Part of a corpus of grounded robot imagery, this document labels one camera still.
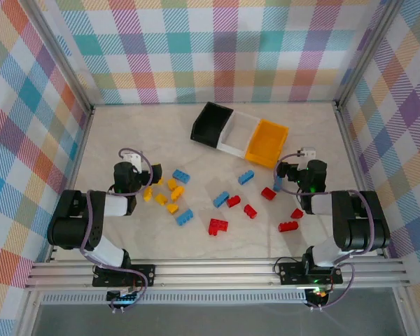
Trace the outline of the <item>yellow plastic bin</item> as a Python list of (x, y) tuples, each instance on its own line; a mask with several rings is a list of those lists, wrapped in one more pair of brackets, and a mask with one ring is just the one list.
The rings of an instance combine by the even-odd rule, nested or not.
[(244, 158), (273, 169), (282, 152), (288, 133), (287, 127), (261, 119), (251, 137)]

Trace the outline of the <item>white plastic bin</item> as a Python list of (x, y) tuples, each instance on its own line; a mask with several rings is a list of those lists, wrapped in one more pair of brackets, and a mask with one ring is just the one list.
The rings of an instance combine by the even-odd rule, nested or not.
[(259, 123), (260, 119), (255, 116), (233, 111), (220, 133), (216, 148), (244, 159)]

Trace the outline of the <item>black plastic bin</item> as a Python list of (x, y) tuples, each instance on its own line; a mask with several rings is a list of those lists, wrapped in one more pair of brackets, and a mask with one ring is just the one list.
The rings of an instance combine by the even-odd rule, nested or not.
[(217, 148), (221, 132), (232, 113), (232, 108), (208, 101), (192, 125), (190, 139)]

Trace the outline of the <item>left controller board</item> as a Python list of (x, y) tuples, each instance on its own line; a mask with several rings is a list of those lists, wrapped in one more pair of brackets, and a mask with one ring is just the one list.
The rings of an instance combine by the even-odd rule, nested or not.
[(133, 305), (139, 297), (137, 290), (123, 293), (120, 290), (110, 290), (106, 292), (106, 301), (112, 310), (123, 310), (130, 305)]

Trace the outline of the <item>controller board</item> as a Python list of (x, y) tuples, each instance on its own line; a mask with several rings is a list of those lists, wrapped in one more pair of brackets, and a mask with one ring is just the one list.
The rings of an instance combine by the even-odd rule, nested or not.
[(330, 291), (320, 290), (318, 288), (304, 290), (306, 303), (309, 308), (320, 308), (328, 304)]
[(106, 301), (112, 310), (123, 310), (130, 305), (133, 305), (139, 297), (137, 290), (123, 293), (120, 290), (110, 290), (106, 292)]

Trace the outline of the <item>right controller board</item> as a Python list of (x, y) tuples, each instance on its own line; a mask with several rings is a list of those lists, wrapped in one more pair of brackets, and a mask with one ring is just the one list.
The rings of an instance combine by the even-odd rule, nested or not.
[(328, 304), (330, 291), (320, 290), (318, 288), (304, 290), (306, 303), (309, 308), (320, 308)]

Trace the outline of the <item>right aluminium side rail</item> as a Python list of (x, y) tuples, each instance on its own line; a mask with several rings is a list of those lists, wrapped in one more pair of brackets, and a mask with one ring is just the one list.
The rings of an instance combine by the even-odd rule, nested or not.
[(376, 192), (365, 186), (344, 116), (335, 103), (332, 103), (332, 109), (356, 186), (356, 189), (335, 193), (335, 214), (341, 220), (341, 232), (350, 234), (344, 249), (350, 251), (351, 256), (360, 256), (386, 248), (390, 243), (390, 231)]

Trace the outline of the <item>aluminium side rail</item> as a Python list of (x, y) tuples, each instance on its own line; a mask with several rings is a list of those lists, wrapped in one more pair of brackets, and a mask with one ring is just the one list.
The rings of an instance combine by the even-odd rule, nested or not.
[(87, 122), (85, 124), (85, 129), (84, 129), (84, 133), (83, 133), (83, 138), (81, 139), (81, 143), (80, 146), (78, 147), (76, 156), (75, 156), (75, 160), (74, 160), (74, 165), (73, 165), (73, 169), (71, 171), (71, 175), (66, 183), (66, 189), (73, 189), (75, 184), (76, 184), (76, 180), (78, 177), (78, 172), (81, 166), (81, 161), (83, 159), (83, 154), (85, 151), (85, 147), (87, 145), (87, 141), (88, 141), (88, 137), (90, 134), (90, 129), (92, 126), (92, 122), (95, 116), (95, 111), (96, 108), (93, 107), (89, 116), (87, 117)]
[(350, 251), (351, 256), (360, 256), (386, 248), (390, 243), (390, 231), (376, 192), (365, 186), (344, 116), (335, 103), (332, 103), (332, 109), (356, 186), (356, 189), (335, 193), (335, 214), (341, 220), (341, 232), (350, 234), (344, 249)]

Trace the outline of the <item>left aluminium side rail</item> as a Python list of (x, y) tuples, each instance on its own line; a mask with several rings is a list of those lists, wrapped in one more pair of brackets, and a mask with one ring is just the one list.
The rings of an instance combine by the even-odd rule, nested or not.
[(66, 189), (73, 189), (75, 184), (76, 184), (76, 180), (78, 177), (78, 172), (81, 166), (81, 161), (83, 159), (83, 154), (85, 151), (85, 147), (87, 145), (87, 141), (88, 141), (88, 137), (90, 134), (90, 129), (92, 126), (92, 122), (95, 116), (95, 111), (96, 108), (93, 107), (89, 116), (87, 117), (87, 122), (85, 124), (85, 129), (84, 129), (84, 133), (83, 133), (83, 138), (81, 139), (81, 143), (80, 146), (78, 147), (76, 156), (75, 156), (75, 160), (74, 160), (74, 165), (73, 165), (73, 169), (71, 171), (71, 175), (66, 183)]

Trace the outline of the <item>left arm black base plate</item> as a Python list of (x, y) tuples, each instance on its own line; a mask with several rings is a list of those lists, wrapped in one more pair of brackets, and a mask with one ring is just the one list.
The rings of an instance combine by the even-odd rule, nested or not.
[(154, 265), (131, 265), (129, 267), (140, 274), (143, 274), (148, 284), (145, 283), (141, 275), (133, 272), (124, 272), (121, 270), (105, 269), (98, 266), (92, 268), (93, 287), (143, 287), (153, 286), (155, 278), (155, 266)]

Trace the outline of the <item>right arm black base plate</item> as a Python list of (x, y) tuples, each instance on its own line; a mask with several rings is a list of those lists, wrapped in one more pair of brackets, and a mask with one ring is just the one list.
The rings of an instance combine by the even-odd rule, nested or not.
[(281, 285), (320, 286), (343, 284), (340, 268), (306, 266), (302, 262), (278, 264)]

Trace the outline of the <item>aluminium mounting rail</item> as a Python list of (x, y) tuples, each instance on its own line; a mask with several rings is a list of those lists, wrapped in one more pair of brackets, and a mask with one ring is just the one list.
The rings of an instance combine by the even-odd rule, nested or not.
[[(359, 288), (386, 288), (407, 286), (410, 283), (403, 262), (382, 255), (346, 260), (337, 267), (341, 270), (343, 284), (320, 286), (281, 285), (279, 263), (294, 262), (286, 259), (276, 261), (273, 258), (135, 260), (136, 265), (155, 266), (151, 289), (304, 289), (343, 288), (348, 284)], [(34, 291), (97, 289), (99, 287), (92, 286), (93, 267), (93, 264), (80, 260), (36, 263), (25, 288)]]

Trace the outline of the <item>right aluminium frame post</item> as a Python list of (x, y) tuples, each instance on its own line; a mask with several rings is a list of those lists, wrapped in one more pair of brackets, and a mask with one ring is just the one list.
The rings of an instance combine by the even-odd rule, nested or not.
[(374, 12), (372, 16), (370, 21), (372, 26), (365, 29), (364, 35), (358, 44), (358, 48), (360, 48), (360, 50), (356, 50), (354, 52), (354, 63), (348, 66), (346, 72), (344, 73), (342, 83), (335, 95), (334, 103), (338, 111), (346, 106), (350, 96), (353, 94), (354, 89), (358, 85), (361, 76), (367, 69), (371, 59), (375, 56), (380, 43), (385, 37), (404, 2), (404, 0), (383, 1), (383, 3), (378, 4), (377, 10), (379, 10), (379, 12)]

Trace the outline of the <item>aluminium frame post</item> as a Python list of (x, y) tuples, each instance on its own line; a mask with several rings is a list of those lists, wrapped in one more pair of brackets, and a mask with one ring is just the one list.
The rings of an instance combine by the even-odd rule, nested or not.
[(358, 44), (358, 48), (360, 48), (360, 50), (356, 50), (354, 52), (354, 63), (348, 66), (346, 72), (344, 73), (342, 83), (335, 95), (334, 103), (338, 111), (346, 106), (350, 96), (353, 94), (354, 89), (358, 85), (361, 76), (367, 69), (371, 59), (375, 56), (380, 43), (385, 37), (404, 2), (404, 0), (383, 1), (383, 3), (378, 4), (377, 10), (379, 10), (379, 12), (374, 12), (372, 16), (370, 21), (372, 26), (365, 29), (364, 35)]
[(44, 18), (41, 10), (36, 4), (35, 0), (18, 0), (25, 13), (31, 20), (31, 23), (35, 26), (37, 32), (41, 36), (42, 41), (45, 44), (48, 52), (54, 59), (54, 62), (59, 67), (62, 75), (65, 77), (66, 82), (69, 84), (71, 91), (75, 98), (77, 98), (79, 104), (87, 114), (92, 113), (92, 105), (82, 88), (79, 80), (77, 79), (74, 70), (72, 69), (67, 56), (62, 50), (58, 40), (53, 34), (49, 27), (46, 19)]

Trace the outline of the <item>left aluminium frame post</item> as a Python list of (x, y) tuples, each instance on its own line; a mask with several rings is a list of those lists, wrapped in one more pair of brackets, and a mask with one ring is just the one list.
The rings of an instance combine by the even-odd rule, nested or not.
[(62, 50), (58, 40), (53, 34), (49, 27), (46, 19), (44, 18), (41, 10), (36, 4), (35, 0), (18, 0), (25, 13), (31, 20), (31, 23), (35, 26), (37, 32), (41, 36), (42, 41), (45, 44), (48, 52), (54, 59), (54, 62), (59, 67), (62, 75), (65, 77), (66, 82), (69, 84), (71, 91), (75, 98), (77, 98), (79, 104), (87, 114), (92, 113), (92, 105), (82, 88), (79, 80), (77, 79), (74, 70), (72, 69), (67, 56)]

